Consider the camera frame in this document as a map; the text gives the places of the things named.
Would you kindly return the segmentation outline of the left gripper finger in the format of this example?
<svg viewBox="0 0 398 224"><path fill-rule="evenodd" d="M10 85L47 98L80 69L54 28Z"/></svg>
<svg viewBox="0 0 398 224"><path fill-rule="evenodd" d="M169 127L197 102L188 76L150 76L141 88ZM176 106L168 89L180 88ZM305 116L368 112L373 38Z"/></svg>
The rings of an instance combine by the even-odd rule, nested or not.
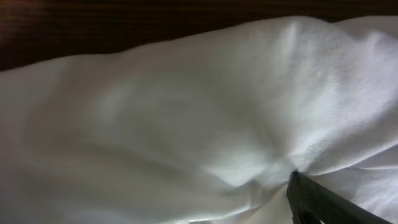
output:
<svg viewBox="0 0 398 224"><path fill-rule="evenodd" d="M391 224L293 171L287 186L293 224Z"/></svg>

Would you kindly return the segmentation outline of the white t-shirt with robot print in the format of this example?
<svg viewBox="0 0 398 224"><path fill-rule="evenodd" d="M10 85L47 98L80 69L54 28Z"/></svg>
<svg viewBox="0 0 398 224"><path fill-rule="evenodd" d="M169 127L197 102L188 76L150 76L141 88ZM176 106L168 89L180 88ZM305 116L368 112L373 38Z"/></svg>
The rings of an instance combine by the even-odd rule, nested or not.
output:
<svg viewBox="0 0 398 224"><path fill-rule="evenodd" d="M2 223L397 222L397 18L283 17L1 73Z"/></svg>

